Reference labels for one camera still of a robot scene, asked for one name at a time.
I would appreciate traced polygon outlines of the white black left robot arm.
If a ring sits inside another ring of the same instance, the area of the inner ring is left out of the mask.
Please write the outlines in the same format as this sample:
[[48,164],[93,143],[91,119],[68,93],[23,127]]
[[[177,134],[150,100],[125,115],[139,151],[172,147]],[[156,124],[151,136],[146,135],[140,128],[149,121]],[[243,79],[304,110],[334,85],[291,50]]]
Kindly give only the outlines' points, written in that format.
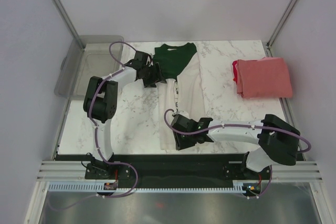
[[160,65],[153,62],[150,54],[142,51],[136,51],[134,58],[120,70],[105,77],[93,76],[89,80],[83,110],[92,122],[93,156],[102,161],[97,166],[97,173],[103,178],[111,178],[115,173],[115,165],[111,163],[111,120],[117,111],[118,93],[138,80],[142,80],[145,88],[155,88],[157,83],[166,83]]

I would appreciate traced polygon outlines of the cream green raglan t-shirt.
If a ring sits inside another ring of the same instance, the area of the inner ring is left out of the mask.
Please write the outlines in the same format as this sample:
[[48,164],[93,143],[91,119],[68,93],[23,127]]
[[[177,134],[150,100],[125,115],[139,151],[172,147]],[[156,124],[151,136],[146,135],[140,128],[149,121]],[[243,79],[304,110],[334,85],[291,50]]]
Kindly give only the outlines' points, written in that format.
[[185,117],[198,121],[205,116],[200,59],[194,43],[181,46],[163,44],[154,48],[153,60],[158,63],[166,83],[157,83],[160,148],[175,150],[173,131],[164,122],[168,109],[182,111]]

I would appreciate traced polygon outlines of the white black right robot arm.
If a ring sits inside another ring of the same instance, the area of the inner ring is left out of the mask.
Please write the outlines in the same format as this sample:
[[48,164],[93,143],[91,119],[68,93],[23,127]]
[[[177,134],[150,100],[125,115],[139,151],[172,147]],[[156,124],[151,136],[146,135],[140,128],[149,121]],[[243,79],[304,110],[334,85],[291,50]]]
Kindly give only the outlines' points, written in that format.
[[176,149],[183,150],[205,142],[241,142],[257,146],[245,154],[241,174],[254,178],[264,168],[280,164],[294,166],[297,161],[300,132],[273,114],[251,122],[228,122],[212,118],[199,121],[177,114],[170,124]]

